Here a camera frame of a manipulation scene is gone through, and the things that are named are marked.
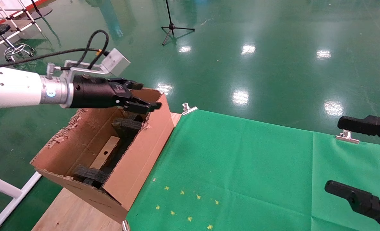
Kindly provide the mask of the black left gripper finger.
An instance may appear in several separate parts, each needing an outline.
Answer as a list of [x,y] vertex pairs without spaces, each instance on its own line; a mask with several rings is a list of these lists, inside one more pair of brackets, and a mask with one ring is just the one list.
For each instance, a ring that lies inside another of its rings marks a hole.
[[108,79],[108,90],[113,92],[128,92],[130,90],[141,90],[143,83],[125,78],[110,78]]
[[131,97],[120,100],[120,106],[127,112],[134,114],[147,114],[159,110],[162,106],[161,102],[150,102],[141,98]]

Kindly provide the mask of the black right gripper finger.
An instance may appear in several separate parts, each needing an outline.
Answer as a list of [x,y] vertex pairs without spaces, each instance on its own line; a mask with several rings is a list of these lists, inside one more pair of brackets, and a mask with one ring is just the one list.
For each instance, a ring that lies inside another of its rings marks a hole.
[[346,199],[354,212],[369,217],[380,225],[379,197],[334,180],[328,180],[324,189],[327,193]]
[[368,115],[363,119],[342,116],[338,120],[338,128],[354,133],[362,133],[380,138],[380,117]]

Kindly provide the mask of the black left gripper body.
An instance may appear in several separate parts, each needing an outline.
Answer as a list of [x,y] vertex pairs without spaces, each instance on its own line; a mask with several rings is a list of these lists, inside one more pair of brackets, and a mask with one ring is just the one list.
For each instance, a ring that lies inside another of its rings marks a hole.
[[76,75],[73,87],[70,108],[110,108],[128,101],[128,88],[125,85],[102,77]]

